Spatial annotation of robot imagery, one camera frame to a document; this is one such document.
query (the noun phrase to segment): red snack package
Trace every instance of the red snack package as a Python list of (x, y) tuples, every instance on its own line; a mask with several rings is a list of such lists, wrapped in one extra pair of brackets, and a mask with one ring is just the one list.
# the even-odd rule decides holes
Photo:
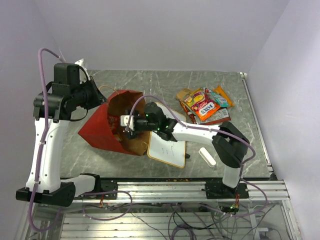
[(184, 98), (184, 103), (194, 112), (201, 121), (206, 120), (220, 109), (207, 88), (198, 88)]

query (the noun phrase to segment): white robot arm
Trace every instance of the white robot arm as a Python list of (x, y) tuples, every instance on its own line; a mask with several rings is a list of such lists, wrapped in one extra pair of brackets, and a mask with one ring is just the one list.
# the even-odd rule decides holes
[(121, 116), (121, 126), (129, 125), (129, 131), (127, 132), (129, 139), (135, 138), (142, 131), (154, 131), (165, 141), (190, 141), (212, 146), (224, 163), (222, 183), (231, 190), (238, 186), (241, 163), (248, 147), (232, 137), (227, 141), (227, 135), (213, 131), (213, 129), (222, 130), (249, 143), (248, 139), (231, 122), (224, 122), (220, 126), (201, 125), (201, 129), (199, 129), (199, 125), (187, 122), (180, 123), (175, 119), (166, 117), (162, 109), (154, 102), (145, 105), (144, 115), (145, 118), (136, 112), (130, 119), (130, 123), (129, 115)]
[[(30, 201), (35, 191), (34, 202), (68, 207), (74, 197), (90, 191), (100, 192), (100, 177), (95, 174), (84, 173), (67, 180), (60, 179), (60, 161), (64, 137), (72, 122), (71, 114), (77, 107), (87, 111), (107, 101), (100, 93), (92, 77), (79, 62), (57, 63), (54, 66), (54, 79), (47, 85), (48, 93), (48, 132), (45, 141), (41, 143), (41, 136), (45, 129), (44, 95), (41, 92), (33, 101), (35, 117), (35, 147), (32, 167), (25, 187), (16, 191), (16, 199)], [(39, 147), (43, 145), (39, 179), (35, 182)]]

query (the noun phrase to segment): small whiteboard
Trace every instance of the small whiteboard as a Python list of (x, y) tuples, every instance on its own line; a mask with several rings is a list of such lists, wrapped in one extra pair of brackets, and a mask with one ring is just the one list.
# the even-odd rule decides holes
[[(156, 102), (156, 104), (162, 109), (163, 113), (167, 117), (173, 118), (164, 105), (159, 102)], [(187, 118), (183, 114), (174, 110), (172, 111), (179, 120), (184, 122), (187, 121)], [(178, 168), (184, 168), (186, 160), (186, 141), (165, 141), (156, 133), (150, 132), (147, 154), (151, 159), (155, 159)]]

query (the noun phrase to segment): white wall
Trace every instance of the white wall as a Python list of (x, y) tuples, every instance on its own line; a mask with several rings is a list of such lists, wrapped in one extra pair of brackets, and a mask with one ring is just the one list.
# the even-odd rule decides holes
[[(12, 240), (24, 206), (16, 190), (26, 184), (35, 144), (33, 100), (42, 91), (38, 49), (59, 49), (33, 1), (1, 1), (0, 32), (0, 238)], [(43, 59), (50, 80), (56, 60), (46, 53)]]
[(36, 0), (93, 69), (248, 72), (289, 0)]
[(320, 1), (291, 0), (248, 73), (270, 160), (304, 239), (319, 239)]

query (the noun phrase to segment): marble tabletop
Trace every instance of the marble tabletop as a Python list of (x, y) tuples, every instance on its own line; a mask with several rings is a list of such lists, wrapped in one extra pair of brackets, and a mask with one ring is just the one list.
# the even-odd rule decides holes
[[(246, 88), (239, 73), (217, 71), (143, 71), (143, 70), (92, 70), (97, 86), (109, 85), (115, 89), (128, 89), (155, 95), (164, 100), (170, 108), (184, 113), (176, 93), (182, 88), (197, 89), (199, 87), (216, 88), (221, 85), (235, 106), (228, 109), (231, 122), (248, 138), (256, 150), (256, 157), (246, 163), (245, 177), (269, 177), (266, 156), (260, 140), (258, 127), (250, 106)], [(104, 87), (101, 92), (108, 97), (112, 90)], [(216, 168), (208, 167), (199, 155), (201, 143), (187, 142), (186, 152), (191, 158), (186, 159), (185, 167), (178, 168), (169, 164), (143, 156), (127, 155), (118, 152), (105, 151), (90, 146), (78, 135), (78, 131), (94, 113), (78, 122), (71, 122), (64, 139), (60, 176), (62, 178), (76, 177), (81, 173), (98, 174), (105, 178), (200, 178), (222, 177), (224, 164), (219, 159), (213, 147), (206, 149), (216, 160)], [(77, 109), (72, 118), (81, 118), (86, 111)]]

